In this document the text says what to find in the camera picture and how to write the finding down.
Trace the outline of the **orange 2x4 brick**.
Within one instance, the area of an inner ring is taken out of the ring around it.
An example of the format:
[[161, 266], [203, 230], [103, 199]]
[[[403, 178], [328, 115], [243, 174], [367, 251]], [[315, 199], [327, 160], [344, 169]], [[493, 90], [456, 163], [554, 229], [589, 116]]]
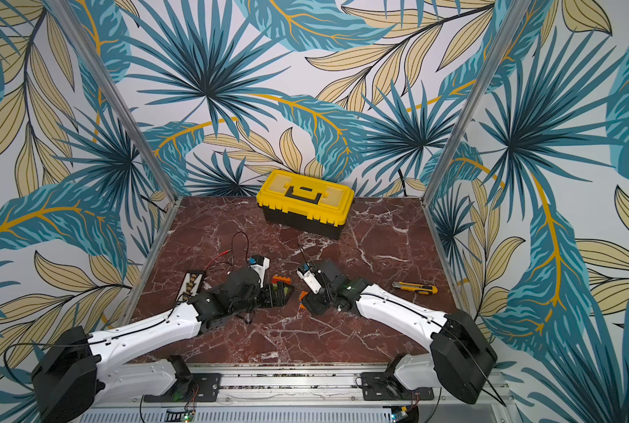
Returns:
[[301, 291], [301, 293], [300, 293], [300, 297], [299, 297], [299, 299], [300, 299], [300, 308], [302, 308], [302, 309], [307, 309], [307, 307], [304, 305], [304, 302], [303, 302], [304, 298], [307, 296], [307, 294], [308, 294], [308, 292], [306, 292], [306, 291]]
[[290, 285], [291, 279], [288, 277], [273, 276], [271, 279], [271, 283], [272, 284], [284, 283], [286, 285]]

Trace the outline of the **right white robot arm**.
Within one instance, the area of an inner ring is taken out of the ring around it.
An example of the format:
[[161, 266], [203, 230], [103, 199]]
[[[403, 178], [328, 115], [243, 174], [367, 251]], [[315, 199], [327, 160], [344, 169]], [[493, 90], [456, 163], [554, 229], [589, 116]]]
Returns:
[[330, 260], [306, 262], [297, 269], [309, 291], [301, 298], [311, 315], [349, 312], [384, 324], [426, 349], [399, 354], [381, 373], [362, 375], [373, 400], [407, 399], [440, 387], [473, 405], [489, 384], [496, 352], [472, 317], [445, 313], [406, 301], [363, 278], [349, 278]]

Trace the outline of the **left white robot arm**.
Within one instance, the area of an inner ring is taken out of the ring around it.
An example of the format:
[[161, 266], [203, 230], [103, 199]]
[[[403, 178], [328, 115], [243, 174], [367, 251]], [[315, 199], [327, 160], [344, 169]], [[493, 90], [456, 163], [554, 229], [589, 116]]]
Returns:
[[232, 271], [223, 284], [133, 324], [90, 334], [81, 326], [64, 331], [32, 372], [41, 421], [70, 422], [106, 399], [157, 397], [187, 384], [187, 366], [173, 359], [131, 361], [257, 309], [285, 306], [293, 286], [286, 278], [265, 281], [265, 272], [260, 264]]

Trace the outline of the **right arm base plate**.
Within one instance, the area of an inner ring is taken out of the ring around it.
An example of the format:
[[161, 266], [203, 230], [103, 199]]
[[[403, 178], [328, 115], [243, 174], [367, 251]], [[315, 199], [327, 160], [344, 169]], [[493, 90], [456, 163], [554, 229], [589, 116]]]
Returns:
[[429, 401], [435, 397], [432, 388], [411, 391], [402, 386], [395, 377], [383, 372], [361, 373], [356, 384], [362, 390], [365, 401]]

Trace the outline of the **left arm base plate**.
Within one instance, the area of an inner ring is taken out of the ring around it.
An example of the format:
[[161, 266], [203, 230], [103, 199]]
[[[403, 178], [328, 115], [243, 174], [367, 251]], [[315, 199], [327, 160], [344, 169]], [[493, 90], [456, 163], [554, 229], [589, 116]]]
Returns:
[[215, 402], [219, 394], [221, 374], [194, 373], [177, 380], [169, 395], [173, 402]]

